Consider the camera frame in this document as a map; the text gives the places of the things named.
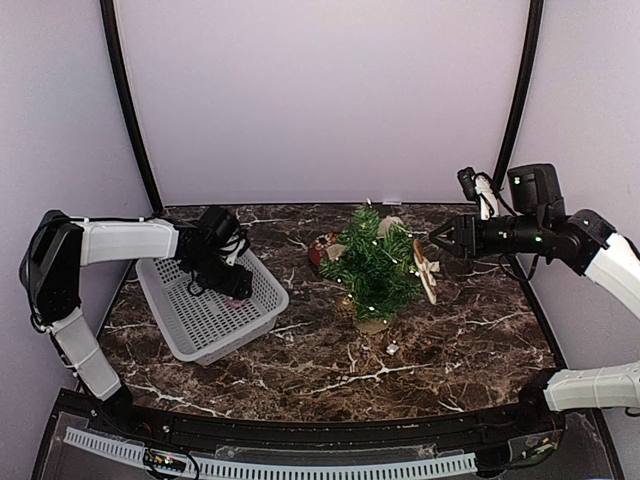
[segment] curved black pole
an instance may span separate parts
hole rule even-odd
[[[144,188],[147,191],[147,197],[151,203],[154,213],[160,213],[164,209],[158,186],[153,178],[151,164],[147,151],[144,148],[142,134],[140,133],[140,125],[133,106],[131,90],[129,89],[129,81],[127,80],[127,71],[124,66],[124,57],[122,55],[122,46],[120,45],[120,36],[118,35],[118,22],[116,20],[115,7],[113,0],[100,0],[100,8],[102,10],[102,23],[104,25],[104,34],[107,39],[107,48],[109,49],[109,57],[111,59],[111,68],[113,70],[113,78],[116,82],[118,97],[120,97],[120,107],[124,122],[129,132],[129,140],[133,147],[133,154],[138,163],[138,169],[142,176]]]
[[[499,191],[502,188],[502,183],[504,182],[504,177],[509,168],[509,162],[511,161],[513,147],[516,143],[516,137],[518,136],[522,112],[524,111],[529,83],[531,82],[531,72],[533,71],[533,61],[536,56],[536,47],[538,46],[543,6],[544,0],[531,0],[529,5],[529,19],[527,20],[524,46],[522,47],[518,80],[516,82],[515,92],[513,93],[513,102],[511,103],[511,111],[509,112],[507,128],[504,132],[502,146],[500,147],[500,154],[498,155],[496,168],[493,171],[493,188],[495,191]]]

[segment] gray plastic basket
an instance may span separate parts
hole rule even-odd
[[[238,263],[253,272],[253,295],[233,308],[212,290],[187,291],[191,275],[175,260],[140,260],[136,271],[171,352],[183,362],[209,365],[273,328],[289,304],[286,290],[251,251]]]

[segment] brown marble surface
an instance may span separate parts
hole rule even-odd
[[[242,206],[252,251],[287,289],[274,330],[202,367],[176,360],[132,275],[100,343],[139,405],[251,420],[371,421],[514,403],[535,370],[553,366],[536,318],[497,259],[474,264],[425,248],[441,262],[438,304],[426,296],[384,332],[365,335],[335,315],[339,285],[310,267],[307,245],[339,231],[353,205]],[[471,207],[380,207],[426,232]],[[193,219],[203,208],[168,213]],[[386,347],[400,347],[390,356]]]

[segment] small christmas tree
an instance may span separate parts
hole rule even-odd
[[[344,252],[320,264],[323,276],[347,289],[346,301],[355,305],[356,321],[392,321],[402,307],[424,292],[415,275],[410,230],[391,223],[382,236],[380,223],[374,209],[358,208],[338,237]]]

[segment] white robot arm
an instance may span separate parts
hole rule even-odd
[[[210,207],[200,220],[82,219],[48,212],[20,265],[34,328],[48,333],[73,370],[112,417],[131,410],[131,394],[107,361],[82,313],[80,268],[113,260],[175,258],[201,288],[251,296],[252,273],[235,264],[249,243],[237,219]]]
[[[458,178],[479,215],[460,215],[433,231],[430,240],[461,258],[534,253],[560,259],[640,318],[640,260],[635,246],[591,210],[567,216],[555,168],[527,165],[508,172],[513,215],[487,217],[483,203],[495,198],[479,190],[470,167]],[[520,393],[533,409],[640,408],[640,362],[592,370],[547,371]]]

